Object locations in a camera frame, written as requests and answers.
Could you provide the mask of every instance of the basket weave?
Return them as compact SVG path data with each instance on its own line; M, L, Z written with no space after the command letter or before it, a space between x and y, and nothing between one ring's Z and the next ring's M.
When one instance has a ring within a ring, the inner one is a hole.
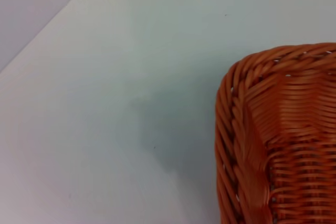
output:
M217 93L222 224L336 223L336 43L234 64Z

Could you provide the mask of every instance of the white backdrop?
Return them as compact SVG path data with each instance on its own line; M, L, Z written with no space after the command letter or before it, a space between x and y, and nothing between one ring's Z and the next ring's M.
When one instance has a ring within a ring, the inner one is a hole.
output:
M69 0L0 0L0 71Z
M219 223L229 66L336 41L334 0L72 0L0 74L1 223Z

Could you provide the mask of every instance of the wall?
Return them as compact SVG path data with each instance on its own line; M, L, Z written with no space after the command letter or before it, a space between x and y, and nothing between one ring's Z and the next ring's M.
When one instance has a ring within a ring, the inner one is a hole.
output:
M0 0L0 71L69 0Z
M0 74L1 223L219 223L234 62L336 40L334 0L72 0Z

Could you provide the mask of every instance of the orange wicker basket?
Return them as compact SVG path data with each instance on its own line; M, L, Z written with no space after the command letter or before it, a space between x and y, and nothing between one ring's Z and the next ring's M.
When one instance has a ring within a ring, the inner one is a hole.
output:
M222 224L336 223L336 43L234 64L215 136Z

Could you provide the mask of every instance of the woven strand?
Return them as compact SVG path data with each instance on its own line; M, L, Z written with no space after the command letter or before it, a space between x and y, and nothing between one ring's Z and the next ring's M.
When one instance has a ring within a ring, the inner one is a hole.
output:
M336 43L245 57L216 98L222 223L336 223Z

